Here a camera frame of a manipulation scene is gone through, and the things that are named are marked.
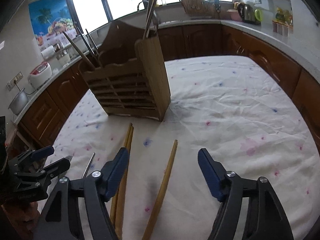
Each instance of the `stainless steel kettle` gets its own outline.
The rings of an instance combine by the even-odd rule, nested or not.
[[[254,11],[249,4],[239,3],[237,6],[238,12],[242,21],[245,23],[259,24],[260,22],[256,20]]]

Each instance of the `silver bolt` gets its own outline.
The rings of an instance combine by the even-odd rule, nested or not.
[[[266,177],[260,177],[259,180],[262,182],[262,183],[267,183],[268,182],[268,179]]]
[[[101,175],[101,172],[100,171],[94,171],[93,173],[92,173],[92,177],[94,177],[94,178],[97,178],[97,177],[99,177]]]
[[[228,177],[234,177],[236,173],[234,171],[227,171],[227,176]]]
[[[63,178],[59,179],[60,183],[66,183],[67,181],[68,181],[67,177],[63,177]]]

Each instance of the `blue wall poster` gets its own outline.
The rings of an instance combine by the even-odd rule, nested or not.
[[[77,35],[66,0],[35,1],[29,4],[29,14],[41,51],[59,42],[68,44],[63,31],[72,39]]]

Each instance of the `electrical socket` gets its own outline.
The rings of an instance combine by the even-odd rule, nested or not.
[[[7,83],[7,88],[9,89],[9,91],[12,90],[12,88],[16,85],[14,83],[14,81],[16,83],[18,83],[21,79],[23,78],[23,75],[21,72],[19,72],[12,80],[10,80],[8,83]]]
[[[253,3],[254,3],[254,4],[261,3],[261,0],[253,0]]]

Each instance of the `kitchen counter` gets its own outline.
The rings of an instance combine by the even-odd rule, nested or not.
[[[311,48],[309,45],[297,40],[293,35],[285,37],[274,33],[272,31],[272,25],[251,25],[242,22],[236,22],[231,20],[211,20],[211,19],[199,19],[199,20],[184,20],[184,21],[171,21],[161,23],[159,29],[169,28],[182,25],[196,25],[196,24],[222,24],[235,29],[238,29],[244,33],[248,33],[252,36],[261,39],[270,45],[276,47],[284,54],[288,55],[299,63],[305,70],[307,70],[316,80],[320,83],[320,51],[315,48]],[[30,108],[37,97],[54,81],[69,69],[72,65],[77,63],[81,59],[80,56],[69,62],[68,65],[59,69],[52,77],[29,97],[28,104],[23,108],[18,116],[13,119],[15,124],[18,124],[23,115]]]

